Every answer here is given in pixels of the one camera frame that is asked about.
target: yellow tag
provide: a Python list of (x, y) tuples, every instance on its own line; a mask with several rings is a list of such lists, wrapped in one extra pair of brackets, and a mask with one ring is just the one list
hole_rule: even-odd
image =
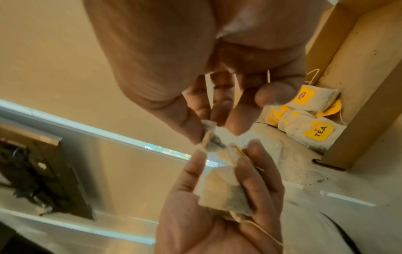
[(276, 119), (281, 120), (282, 117), (283, 117), (283, 114), (286, 113), (286, 112), (288, 112), (289, 110), (290, 110), (290, 108), (289, 108), (288, 106), (281, 106), (281, 107), (279, 107), (278, 112), (275, 112), (275, 111), (274, 111), (273, 116), (274, 116)]
[(268, 124), (273, 124), (273, 125), (276, 125), (276, 126), (279, 124), (279, 122), (277, 120), (273, 119), (270, 116), (267, 118), (267, 123)]
[(316, 141), (326, 140), (334, 131), (334, 126), (330, 123), (313, 121), (311, 123), (311, 129), (306, 131), (304, 135), (307, 138), (314, 139)]
[(294, 102), (300, 105), (305, 105), (315, 94), (313, 89), (302, 86), (296, 98), (293, 99)]
[(324, 112), (318, 112), (315, 116), (320, 117), (320, 116), (326, 116), (326, 115), (333, 115), (338, 113), (342, 108), (342, 103), (340, 100), (334, 101), (331, 106), (329, 106)]

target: cardboard box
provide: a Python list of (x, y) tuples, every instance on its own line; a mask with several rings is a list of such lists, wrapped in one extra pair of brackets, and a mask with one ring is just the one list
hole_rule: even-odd
[(308, 70), (320, 69), (317, 86), (341, 90), (348, 126), (324, 155), (270, 133), (316, 164), (345, 170), (402, 112), (402, 0), (341, 0), (307, 50)]

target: lipton logo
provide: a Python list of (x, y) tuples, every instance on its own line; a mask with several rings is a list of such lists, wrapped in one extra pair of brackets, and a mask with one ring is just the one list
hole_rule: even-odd
[(306, 95), (306, 92), (302, 92), (297, 99), (301, 100), (305, 95)]

